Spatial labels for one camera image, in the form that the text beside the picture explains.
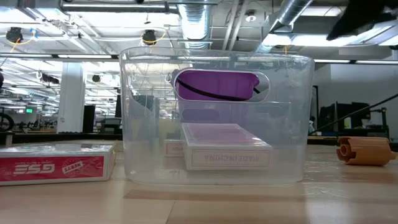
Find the red card box label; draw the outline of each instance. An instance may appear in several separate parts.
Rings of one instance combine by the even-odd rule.
[[[104,156],[0,158],[0,181],[102,177]]]

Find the ceiling light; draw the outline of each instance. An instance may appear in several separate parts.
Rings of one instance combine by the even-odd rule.
[[[253,22],[256,20],[256,16],[254,15],[256,13],[255,10],[247,10],[246,13],[244,14],[246,17],[246,22]]]
[[[335,40],[326,40],[326,35],[295,35],[292,39],[292,45],[310,46],[310,47],[342,47],[353,41],[355,36],[340,37]]]
[[[115,90],[120,88],[119,86],[86,86],[86,89],[95,89],[95,90]]]
[[[11,84],[11,85],[16,85],[16,82],[10,81],[10,80],[4,80],[3,83]]]
[[[162,57],[162,56],[134,56],[131,57],[130,60],[142,60],[142,59],[153,59],[153,60],[170,60],[170,57]]]
[[[17,93],[17,94],[23,94],[23,95],[28,95],[29,92],[24,90],[24,89],[20,89],[20,88],[13,88],[13,87],[9,87],[8,90],[10,90],[13,93]]]
[[[8,109],[25,109],[25,106],[4,106],[4,107]]]
[[[372,64],[372,65],[398,65],[398,61],[384,61],[384,60],[357,60],[357,64]]]
[[[123,8],[159,8],[159,6],[156,5],[150,5],[150,4],[63,4],[62,7],[123,7]]]
[[[372,39],[373,37],[383,33],[384,31],[390,29],[392,26],[385,26],[385,27],[379,27],[379,28],[373,28],[371,30],[368,30],[366,32],[363,32],[359,35],[357,35],[353,41],[351,41],[349,44],[364,44],[366,41]]]
[[[36,101],[31,101],[31,102],[29,102],[29,103],[37,104],[37,105],[42,105],[42,104],[43,104],[42,102],[36,102]]]
[[[36,72],[36,78],[37,79],[41,79],[42,77],[43,77],[43,73],[42,72],[40,72],[40,71]]]
[[[111,59],[112,55],[58,55],[60,58],[101,58]]]
[[[268,34],[267,37],[262,41],[263,45],[290,45],[292,40],[287,35],[277,35],[277,34]]]
[[[109,98],[109,99],[116,99],[116,96],[85,96],[85,98]]]
[[[314,59],[315,63],[349,63],[349,60]]]
[[[219,60],[219,61],[229,61],[229,57],[177,57],[179,60]]]
[[[50,105],[50,106],[58,106],[58,104],[56,103],[49,103],[49,102],[44,102],[46,105]]]
[[[37,88],[48,88],[48,87],[47,86],[16,85],[15,88],[35,88],[35,89],[37,89]]]
[[[20,58],[52,58],[52,55],[49,54],[4,54],[1,53],[0,57],[20,57]]]
[[[239,62],[275,62],[275,61],[291,61],[290,57],[276,57],[276,56],[247,56],[247,57],[238,57]]]
[[[380,44],[381,46],[395,46],[398,45],[398,35],[391,37],[389,40],[384,41]]]

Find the red card box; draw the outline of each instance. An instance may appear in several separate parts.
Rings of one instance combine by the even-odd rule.
[[[0,185],[108,180],[112,145],[36,144],[0,149]]]

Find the fluorescent light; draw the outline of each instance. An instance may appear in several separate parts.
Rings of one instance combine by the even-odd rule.
[[[24,90],[24,89],[20,89],[20,88],[13,88],[13,87],[9,87],[8,90],[10,90],[13,93],[17,93],[17,94],[23,94],[23,95],[28,95],[29,92]]]
[[[25,109],[25,106],[4,106],[4,107],[8,109]]]
[[[130,60],[142,60],[142,59],[154,59],[154,60],[170,60],[170,57],[163,57],[163,56],[133,56],[130,57]]]
[[[115,106],[116,102],[110,103],[110,102],[104,102],[103,100],[101,101],[86,101],[86,104],[95,104],[95,105],[103,105],[103,106]]]
[[[60,58],[108,58],[111,59],[111,55],[58,55]]]
[[[314,59],[315,63],[349,63],[349,60]]]
[[[158,9],[159,6],[148,4],[63,4],[63,7],[124,7],[124,8],[154,8]]]
[[[364,44],[366,41],[372,39],[373,37],[383,33],[384,31],[390,29],[392,26],[385,26],[385,27],[379,27],[379,28],[373,28],[371,30],[368,30],[366,32],[363,32],[362,34],[359,34],[355,37],[353,41],[351,41],[349,44]]]
[[[114,90],[118,88],[120,88],[120,86],[86,86],[86,89],[95,89],[95,90]]]
[[[47,88],[47,86],[16,85],[15,88],[13,88],[13,89],[16,89],[16,88],[35,88],[35,89],[37,89],[37,88]]]
[[[395,46],[398,45],[398,35],[395,37],[391,37],[389,40],[384,41],[383,43],[379,44],[381,46]]]
[[[44,102],[46,105],[50,105],[50,106],[58,106],[58,104],[56,103],[49,103],[49,102]]]
[[[52,55],[49,54],[4,54],[1,53],[0,57],[21,57],[21,58],[52,58]]]
[[[275,61],[291,61],[291,58],[288,56],[275,57],[273,55],[266,56],[247,56],[247,57],[238,57],[239,62],[275,62]]]
[[[3,83],[11,84],[11,85],[16,85],[17,83],[10,81],[10,80],[4,80]]]
[[[340,37],[335,40],[326,40],[326,35],[296,35],[292,39],[292,45],[310,47],[342,47],[353,41],[355,36]]]
[[[177,57],[179,60],[219,60],[219,61],[229,61],[229,57],[192,57],[192,56],[186,56],[186,57]]]
[[[268,34],[262,41],[263,45],[276,46],[276,45],[290,45],[292,40],[288,35]]]
[[[108,99],[116,99],[117,96],[85,96],[85,98],[108,98]]]
[[[375,64],[375,65],[398,65],[398,61],[387,60],[357,60],[357,64]]]

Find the purple object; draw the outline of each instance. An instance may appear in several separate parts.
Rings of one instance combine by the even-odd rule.
[[[254,87],[259,84],[257,75],[246,72],[187,69],[180,72],[178,77],[198,90],[245,100],[252,97]],[[175,85],[178,95],[184,100],[224,101],[195,93],[178,82]]]
[[[248,100],[259,84],[257,75],[248,72],[187,69],[177,76],[185,84],[207,93]],[[241,123],[246,104],[204,96],[175,82],[182,122]]]

